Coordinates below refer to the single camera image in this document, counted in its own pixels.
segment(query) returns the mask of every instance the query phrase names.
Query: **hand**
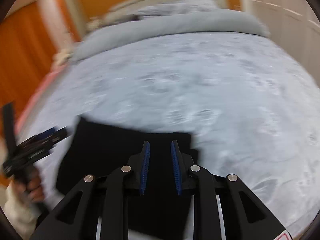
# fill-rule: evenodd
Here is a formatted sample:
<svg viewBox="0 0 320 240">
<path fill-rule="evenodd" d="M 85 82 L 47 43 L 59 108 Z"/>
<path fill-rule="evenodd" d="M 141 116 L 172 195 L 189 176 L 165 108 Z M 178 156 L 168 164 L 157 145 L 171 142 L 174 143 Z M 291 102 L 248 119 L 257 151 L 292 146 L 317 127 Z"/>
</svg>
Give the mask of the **hand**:
<svg viewBox="0 0 320 240">
<path fill-rule="evenodd" d="M 32 179 L 28 183 L 27 188 L 24 184 L 16 180 L 12 181 L 12 188 L 16 195 L 19 196 L 21 202 L 24 201 L 20 196 L 22 195 L 22 193 L 25 192 L 26 189 L 30 191 L 30 193 L 28 194 L 28 198 L 31 202 L 41 202 L 44 200 L 43 188 L 41 186 L 41 178 L 37 169 L 34 170 L 32 174 Z"/>
</svg>

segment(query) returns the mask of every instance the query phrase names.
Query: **silver screw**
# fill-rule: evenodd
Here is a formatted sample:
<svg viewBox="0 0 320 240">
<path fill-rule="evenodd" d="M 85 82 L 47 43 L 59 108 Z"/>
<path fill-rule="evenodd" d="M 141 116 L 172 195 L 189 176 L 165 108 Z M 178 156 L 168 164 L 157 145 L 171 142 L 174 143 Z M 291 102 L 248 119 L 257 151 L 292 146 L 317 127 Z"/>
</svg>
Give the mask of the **silver screw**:
<svg viewBox="0 0 320 240">
<path fill-rule="evenodd" d="M 192 165 L 192 166 L 190 167 L 190 169 L 191 169 L 192 171 L 199 171 L 199 170 L 200 170 L 200 167 L 199 167 L 198 165 Z"/>
<path fill-rule="evenodd" d="M 131 167 L 128 166 L 128 165 L 125 165 L 125 166 L 123 166 L 123 167 L 121 168 L 121 171 L 123 171 L 123 172 L 129 172 L 129 171 L 131 171 Z"/>
<path fill-rule="evenodd" d="M 231 180 L 231 181 L 236 181 L 238 179 L 237 175 L 234 175 L 234 174 L 230 174 L 228 176 L 228 179 Z"/>
<path fill-rule="evenodd" d="M 91 182 L 91 181 L 93 181 L 93 179 L 94 179 L 94 178 L 93 178 L 92 175 L 87 175 L 87 176 L 84 177 L 84 181 L 85 181 L 85 182 Z"/>
</svg>

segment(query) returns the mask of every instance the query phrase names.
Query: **pink fabric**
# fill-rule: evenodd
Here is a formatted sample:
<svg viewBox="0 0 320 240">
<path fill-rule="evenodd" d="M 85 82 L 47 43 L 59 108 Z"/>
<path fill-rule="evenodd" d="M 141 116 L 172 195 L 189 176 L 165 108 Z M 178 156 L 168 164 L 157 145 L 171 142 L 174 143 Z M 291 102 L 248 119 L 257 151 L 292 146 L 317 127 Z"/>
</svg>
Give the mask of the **pink fabric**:
<svg viewBox="0 0 320 240">
<path fill-rule="evenodd" d="M 67 67 L 67 64 L 61 65 L 57 67 L 54 71 L 49 72 L 38 88 L 36 89 L 36 92 L 31 96 L 29 99 L 25 109 L 23 110 L 22 114 L 18 118 L 18 121 L 15 124 L 15 132 L 16 134 L 21 132 L 21 129 L 26 122 L 29 114 L 31 113 L 33 107 L 36 105 L 38 100 L 41 98 L 45 90 L 49 87 L 49 85 L 59 76 L 59 74 Z"/>
</svg>

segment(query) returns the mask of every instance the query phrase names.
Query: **folded black fabric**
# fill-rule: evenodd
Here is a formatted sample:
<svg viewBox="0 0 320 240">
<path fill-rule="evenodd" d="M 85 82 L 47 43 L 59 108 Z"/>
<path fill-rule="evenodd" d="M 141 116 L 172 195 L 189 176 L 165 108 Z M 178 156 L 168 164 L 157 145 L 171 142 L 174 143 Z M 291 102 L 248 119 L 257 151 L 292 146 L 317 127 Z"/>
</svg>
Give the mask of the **folded black fabric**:
<svg viewBox="0 0 320 240">
<path fill-rule="evenodd" d="M 177 196 L 170 143 L 177 140 L 180 151 L 197 163 L 198 151 L 190 149 L 188 133 L 145 133 L 81 117 L 60 164 L 56 187 L 67 194 L 85 175 L 110 174 L 125 165 L 131 155 L 140 153 L 145 140 L 150 142 L 151 152 L 147 188 L 144 196 L 128 198 L 128 226 L 165 240 L 183 239 L 191 198 Z"/>
</svg>

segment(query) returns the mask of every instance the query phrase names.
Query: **patterned bedding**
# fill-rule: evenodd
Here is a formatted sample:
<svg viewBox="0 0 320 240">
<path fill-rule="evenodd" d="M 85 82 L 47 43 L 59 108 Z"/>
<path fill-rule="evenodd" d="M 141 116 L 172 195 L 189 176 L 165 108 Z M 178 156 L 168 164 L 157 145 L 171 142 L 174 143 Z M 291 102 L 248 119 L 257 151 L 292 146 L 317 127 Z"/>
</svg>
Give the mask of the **patterned bedding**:
<svg viewBox="0 0 320 240">
<path fill-rule="evenodd" d="M 43 101 L 27 137 L 74 127 L 83 113 L 134 129 L 191 132 L 200 164 L 220 176 L 237 174 L 294 237 L 320 209 L 320 92 L 267 38 L 167 35 L 74 63 Z M 56 171 L 71 140 L 37 163 L 52 207 L 61 199 Z M 191 224 L 186 238 L 192 239 Z"/>
</svg>

